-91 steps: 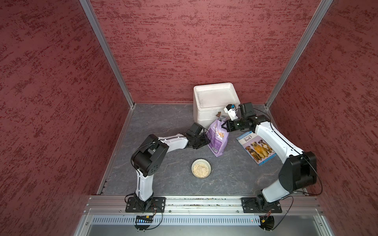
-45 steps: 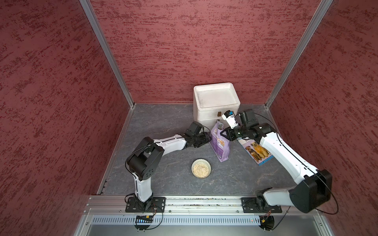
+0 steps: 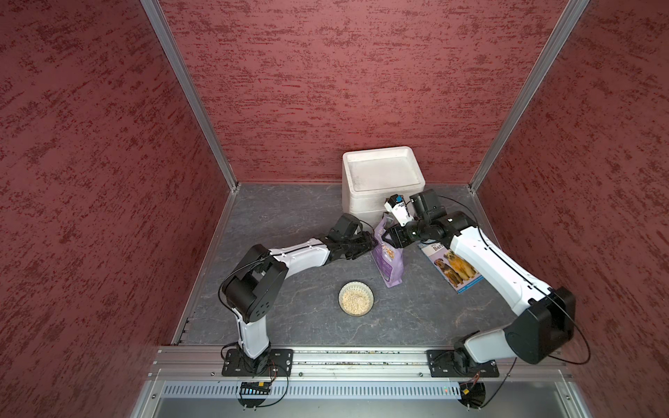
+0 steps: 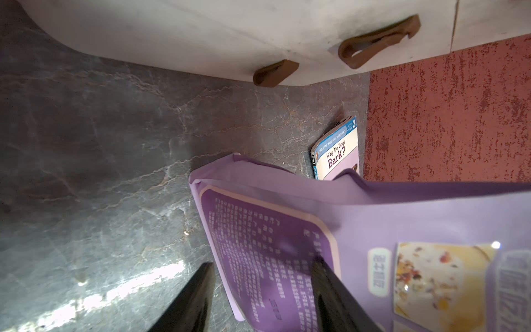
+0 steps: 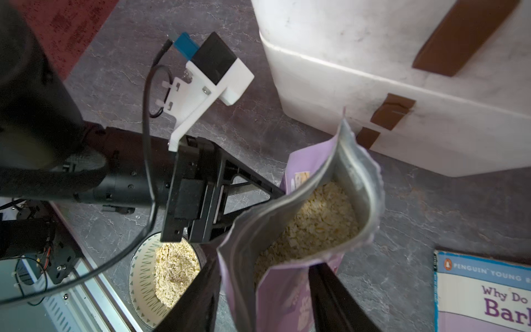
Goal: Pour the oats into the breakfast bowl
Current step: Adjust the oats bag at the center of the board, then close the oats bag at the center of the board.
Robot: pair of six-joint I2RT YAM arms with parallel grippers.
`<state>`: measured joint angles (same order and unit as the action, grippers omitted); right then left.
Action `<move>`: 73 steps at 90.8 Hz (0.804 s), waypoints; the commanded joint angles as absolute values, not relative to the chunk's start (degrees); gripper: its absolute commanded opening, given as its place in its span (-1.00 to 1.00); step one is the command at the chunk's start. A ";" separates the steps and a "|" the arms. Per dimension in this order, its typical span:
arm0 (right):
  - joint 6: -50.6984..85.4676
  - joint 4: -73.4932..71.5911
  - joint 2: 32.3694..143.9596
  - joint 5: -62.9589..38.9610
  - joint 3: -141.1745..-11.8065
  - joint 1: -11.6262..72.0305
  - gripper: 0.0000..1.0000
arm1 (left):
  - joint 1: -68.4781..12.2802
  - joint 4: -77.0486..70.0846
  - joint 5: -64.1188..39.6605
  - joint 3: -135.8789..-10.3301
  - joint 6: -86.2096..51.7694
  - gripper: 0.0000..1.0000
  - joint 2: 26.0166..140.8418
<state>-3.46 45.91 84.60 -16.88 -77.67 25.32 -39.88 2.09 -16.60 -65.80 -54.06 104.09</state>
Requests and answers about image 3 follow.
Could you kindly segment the purple oats bag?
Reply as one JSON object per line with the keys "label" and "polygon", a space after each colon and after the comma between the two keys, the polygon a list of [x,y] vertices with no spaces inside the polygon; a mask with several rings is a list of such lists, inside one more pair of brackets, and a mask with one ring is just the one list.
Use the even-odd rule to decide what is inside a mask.
{"label": "purple oats bag", "polygon": [[387,227],[393,223],[389,214],[383,214],[382,220],[375,227],[374,236],[377,246],[372,250],[372,257],[376,263],[386,287],[396,287],[402,284],[404,273],[403,250],[396,248],[383,240]]}

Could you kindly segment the white patterned breakfast bowl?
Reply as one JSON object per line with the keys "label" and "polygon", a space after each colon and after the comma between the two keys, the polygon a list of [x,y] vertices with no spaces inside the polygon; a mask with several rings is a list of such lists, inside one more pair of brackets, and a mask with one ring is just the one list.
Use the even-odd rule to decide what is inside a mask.
{"label": "white patterned breakfast bowl", "polygon": [[341,288],[338,303],[344,313],[353,317],[368,314],[374,306],[372,289],[363,282],[351,281]]}

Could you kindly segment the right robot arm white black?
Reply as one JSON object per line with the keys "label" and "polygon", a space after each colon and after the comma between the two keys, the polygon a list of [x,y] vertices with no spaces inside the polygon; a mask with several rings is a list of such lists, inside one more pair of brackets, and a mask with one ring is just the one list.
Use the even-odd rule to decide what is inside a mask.
{"label": "right robot arm white black", "polygon": [[405,200],[389,197],[384,206],[395,219],[383,241],[404,248],[435,241],[480,273],[516,315],[513,322],[463,338],[451,353],[453,366],[466,374],[487,362],[516,357],[538,364],[572,340],[576,298],[566,288],[554,289],[489,242],[473,214],[449,214],[433,190]]}

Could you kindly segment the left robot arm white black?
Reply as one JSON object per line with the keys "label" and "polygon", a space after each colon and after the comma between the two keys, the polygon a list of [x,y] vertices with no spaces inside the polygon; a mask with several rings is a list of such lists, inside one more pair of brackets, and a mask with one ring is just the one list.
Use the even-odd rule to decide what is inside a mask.
{"label": "left robot arm white black", "polygon": [[377,246],[373,233],[351,214],[343,214],[327,233],[301,244],[275,249],[252,246],[217,292],[220,303],[235,316],[242,369],[262,373],[270,362],[266,316],[287,278],[340,259],[355,260]]}

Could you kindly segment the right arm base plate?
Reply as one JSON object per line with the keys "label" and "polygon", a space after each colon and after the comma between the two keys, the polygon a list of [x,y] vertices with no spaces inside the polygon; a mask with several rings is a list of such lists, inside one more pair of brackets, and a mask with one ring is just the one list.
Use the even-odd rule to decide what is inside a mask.
{"label": "right arm base plate", "polygon": [[463,349],[428,350],[426,352],[430,375],[433,378],[497,378],[500,376],[496,362],[479,363]]}

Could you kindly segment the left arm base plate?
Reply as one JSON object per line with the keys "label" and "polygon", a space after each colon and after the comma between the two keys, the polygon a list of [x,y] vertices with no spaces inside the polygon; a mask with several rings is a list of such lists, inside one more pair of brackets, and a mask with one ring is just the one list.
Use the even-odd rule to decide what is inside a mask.
{"label": "left arm base plate", "polygon": [[289,377],[292,373],[294,350],[270,348],[252,359],[243,350],[231,348],[223,357],[221,375],[224,377]]}

